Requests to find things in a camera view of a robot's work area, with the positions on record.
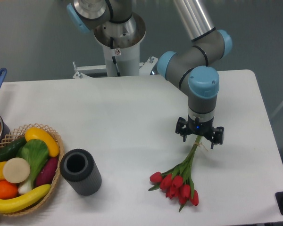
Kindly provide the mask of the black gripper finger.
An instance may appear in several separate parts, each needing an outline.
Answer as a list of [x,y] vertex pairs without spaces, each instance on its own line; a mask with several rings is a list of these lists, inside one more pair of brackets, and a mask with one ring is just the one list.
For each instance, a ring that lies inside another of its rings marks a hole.
[[179,134],[183,138],[183,142],[186,142],[187,136],[191,134],[188,121],[182,117],[179,117],[176,123],[175,133]]
[[210,149],[215,145],[222,145],[224,141],[224,127],[212,127],[205,133],[204,137],[211,142]]

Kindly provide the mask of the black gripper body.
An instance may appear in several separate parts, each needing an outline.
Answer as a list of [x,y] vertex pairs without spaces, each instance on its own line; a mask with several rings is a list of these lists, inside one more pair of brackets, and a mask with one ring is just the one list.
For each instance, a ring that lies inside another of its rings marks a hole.
[[187,135],[195,134],[203,137],[211,137],[214,135],[213,121],[214,118],[205,122],[196,121],[189,116],[188,124],[186,125],[186,133]]

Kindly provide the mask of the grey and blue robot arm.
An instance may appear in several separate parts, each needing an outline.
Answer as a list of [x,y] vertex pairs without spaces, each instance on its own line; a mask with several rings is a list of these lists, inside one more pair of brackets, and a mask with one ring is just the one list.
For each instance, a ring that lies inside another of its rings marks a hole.
[[[175,7],[191,39],[183,54],[164,53],[157,72],[188,97],[188,118],[179,118],[176,133],[205,137],[212,145],[224,140],[224,128],[214,127],[219,74],[211,64],[232,49],[230,35],[217,30],[200,0],[176,0]],[[140,72],[140,43],[145,36],[143,19],[132,11],[129,0],[73,0],[67,12],[83,33],[93,32],[103,47],[109,77]]]

